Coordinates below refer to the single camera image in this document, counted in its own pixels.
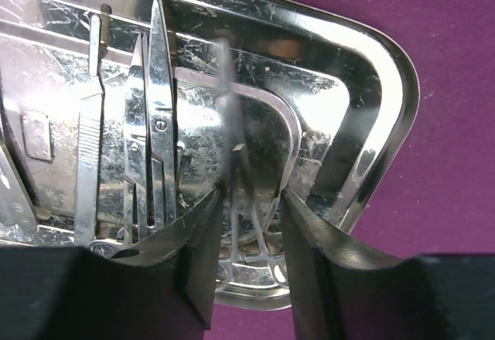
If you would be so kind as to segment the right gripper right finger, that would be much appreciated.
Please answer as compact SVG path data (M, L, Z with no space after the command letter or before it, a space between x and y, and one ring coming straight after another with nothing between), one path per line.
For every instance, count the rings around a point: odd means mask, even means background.
M282 237L298 339L492 339L494 256L401 259L281 198Z

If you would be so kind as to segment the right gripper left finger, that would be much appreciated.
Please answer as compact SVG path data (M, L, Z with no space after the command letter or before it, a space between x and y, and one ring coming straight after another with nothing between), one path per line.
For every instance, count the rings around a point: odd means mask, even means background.
M224 193L111 258L83 247L1 250L3 339L202 339L216 290Z

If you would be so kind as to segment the steel hemostat forceps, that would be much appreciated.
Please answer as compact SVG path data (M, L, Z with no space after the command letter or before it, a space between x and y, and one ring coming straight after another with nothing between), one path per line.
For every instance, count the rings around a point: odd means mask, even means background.
M229 225L230 232L229 257L221 257L219 260L219 266L226 272L221 288L232 285L242 289L261 290L265 288L264 284L269 289L287 287L286 279L278 279L275 275L282 258L269 252L265 235L268 220L260 217L261 204L257 199L251 174L244 111L237 91L233 89L234 64L229 42L218 39L214 52L218 64L218 106L224 117L222 180L227 187L226 199L223 201L227 208L223 210L223 223ZM247 240L254 240L258 246L258 252L251 256L239 249L242 242L239 216L244 214L251 218L253 226Z

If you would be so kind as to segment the purple cloth wrap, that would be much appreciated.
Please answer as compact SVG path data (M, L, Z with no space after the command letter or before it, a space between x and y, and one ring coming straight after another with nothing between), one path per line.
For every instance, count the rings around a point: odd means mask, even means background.
M353 235L386 253L494 250L494 0L293 0L388 34L421 84L415 124Z

